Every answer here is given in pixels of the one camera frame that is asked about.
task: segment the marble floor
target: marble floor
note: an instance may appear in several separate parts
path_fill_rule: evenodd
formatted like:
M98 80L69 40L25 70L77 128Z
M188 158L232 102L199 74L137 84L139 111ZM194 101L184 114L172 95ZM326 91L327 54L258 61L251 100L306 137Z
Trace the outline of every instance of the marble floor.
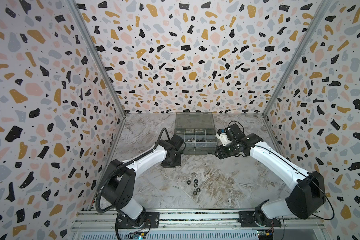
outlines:
M255 133L273 147L260 115L214 114L217 129L232 120ZM124 161L152 147L163 127L173 135L175 114L128 114L114 159ZM201 192L193 195L193 180ZM289 189L272 171L252 157L182 155L182 165L162 168L156 164L135 180L134 198L147 209L254 208L266 199L289 195ZM104 208L109 203L102 199Z

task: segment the terrazzo wallpaper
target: terrazzo wallpaper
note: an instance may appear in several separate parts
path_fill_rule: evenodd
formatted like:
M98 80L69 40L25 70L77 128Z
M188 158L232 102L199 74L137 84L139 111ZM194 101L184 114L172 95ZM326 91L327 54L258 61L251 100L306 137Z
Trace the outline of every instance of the terrazzo wallpaper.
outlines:
M320 0L77 0L126 112L260 113Z
M284 156L324 176L331 238L360 240L360 1L332 1L266 119Z
M66 239L118 129L64 4L0 1L0 240Z

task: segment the wire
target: wire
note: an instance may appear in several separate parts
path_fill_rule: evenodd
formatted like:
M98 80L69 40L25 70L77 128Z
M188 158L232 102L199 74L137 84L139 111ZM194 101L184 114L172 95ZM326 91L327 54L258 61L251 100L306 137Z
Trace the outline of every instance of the wire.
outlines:
M117 217L116 217L116 222L115 222L115 233L116 233L117 240L121 240L120 235L119 235L119 229L117 228L117 223L119 222L119 219L120 219L120 214L118 213Z
M149 229L148 229L148 232L146 234L149 233L149 231L151 230L151 225L152 225L151 220L149 220L149 219L147 219L147 220L149 221Z
M231 122L237 122L238 124L240 124L240 126L243 128L243 132L244 132L244 127L241 125L241 123L240 122L238 122L238 121L230 121L229 123L228 123L228 127L231 125Z
M158 146L158 143L159 143L159 141L161 139L161 136L163 135L164 130L165 130L165 133L167 134L168 140L170 140L167 129L165 127L163 127L163 129L161 130L160 134L158 135L157 141L155 143L155 146L154 146L155 150L156 150L156 147Z
M273 231L274 231L274 224L273 224L273 220L271 220L271 222L272 222L272 227L271 227L270 229L268 229L266 232L269 232L270 230L272 230L272 232L271 232L271 233L273 233Z
M280 239L280 240L283 240L283 238L284 238L284 233L285 233L285 223L284 223L284 217L282 217L283 218L283 236L282 236L282 238Z
M114 205L110 205L108 207L106 207L105 209L102 209L100 206L100 199L101 199L101 195L103 194L104 188L105 186L109 183L109 181L111 180L111 178L113 178L114 176L117 175L117 173L120 171L120 169L122 169L125 166L128 166L130 164L132 164L134 161L131 160L129 162L123 163L119 166L117 166L103 181L103 183L99 186L98 190L97 190L97 196L96 196L96 201L95 201L95 208L96 211L100 214L105 213L106 211L108 211L109 209L113 209L115 208Z
M185 150L186 147L187 147L187 145L186 145L185 142L184 142L184 148L183 148L183 150L180 152L181 154L184 152L184 150Z
M146 222L144 221L144 226L143 226L141 229L135 231L134 233L137 233L137 232L139 232L139 231L142 231L142 230L145 228L145 224L146 224Z
M281 158L279 155L275 154L274 152L272 152L271 150L265 148L265 147L262 147L262 146L257 146L257 145L247 145L249 147L261 147L267 151L269 151L270 153L272 153L273 155L277 156L279 159L281 159L283 162L285 162L286 164L288 164L288 166L290 166L293 170L297 171L296 168L294 168L292 165L290 165L287 161L285 161L283 158Z
M270 151L269 149L266 149L265 147L257 146L257 145L249 145L249 146L264 148L265 150L269 151L270 153L274 154L275 156L277 156L278 158L280 158L281 160L283 160L283 161L284 161L286 164L288 164L293 170L297 171L299 174L303 175L304 177L307 177L307 176L305 176L304 174L302 174L300 171L298 171L296 168L294 168L293 166L291 166L287 161L285 161L284 159L282 159L280 156L278 156L278 155L275 154L274 152ZM315 217L318 217L318 218L320 218L320 219L322 219L322 220L332 220L332 219L335 217L335 210L334 210L334 208L333 208L333 206L332 206L332 204L331 204L331 201L328 199L328 197L327 197L327 195L325 194L325 192L324 192L323 190L321 190L321 188L320 188L314 181L311 180L311 182L312 182L314 185L317 186L317 188L322 192L322 194L324 194L324 196L326 197L329 205L331 206L332 214L333 214L331 218L322 218L322 217L319 217L319 216L317 216L317 215L315 215L315 214L312 214L312 215L315 216Z
M333 209L333 206L332 206L332 204L331 204L331 201L328 199L328 197L327 197L327 195L325 194L325 192L324 192L323 190L321 190L321 188L320 188L314 181L311 180L311 182L312 182L313 184L315 184L315 185L317 186L317 188L324 194L324 196L325 196L325 198L327 199L329 205L331 206L332 214L333 214L331 218L322 218L322 217L319 217L319 216L317 216L317 215L315 215L315 214L312 214L312 215L315 216L315 217L318 217L318 218L320 218L320 219L322 219L322 220L332 220L332 219L335 217L335 210Z

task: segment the mounting plate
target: mounting plate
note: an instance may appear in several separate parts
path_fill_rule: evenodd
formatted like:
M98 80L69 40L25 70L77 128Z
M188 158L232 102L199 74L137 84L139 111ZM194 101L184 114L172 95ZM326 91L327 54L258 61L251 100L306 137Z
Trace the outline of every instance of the mounting plate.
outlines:
M120 216L121 222L117 223L117 228L118 229L132 229L134 227L132 227L129 223L128 223L128 216ZM144 227L144 229L148 229L149 228L149 224L151 224L151 228L158 228L158 221L160 220L160 213L159 212L147 212L145 214L145 220L149 220L149 221L145 221L146 226Z
M239 222L241 223L241 227L259 227L253 218L254 211L241 211L239 212ZM272 221L274 227L281 227L280 220L276 218L273 219L266 219L266 226L265 227L272 227Z

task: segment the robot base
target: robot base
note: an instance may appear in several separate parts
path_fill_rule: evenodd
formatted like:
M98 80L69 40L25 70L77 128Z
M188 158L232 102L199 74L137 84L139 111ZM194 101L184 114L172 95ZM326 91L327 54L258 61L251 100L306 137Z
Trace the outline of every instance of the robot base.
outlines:
M241 211L239 212L239 223L241 227L259 227L259 225L255 222L254 218L255 211ZM264 225L262 227L272 227L272 221L274 227L281 227L280 220L273 218L264 220Z
M159 212L147 212L145 214L145 218L144 218L144 222L145 222L145 227L144 228L158 228L158 221L160 219L160 213ZM117 228L118 229L131 229L131 228L142 228L144 225L144 223L142 224L142 226L134 226L133 222L131 221L131 219L128 216L120 216L120 220L117 223Z

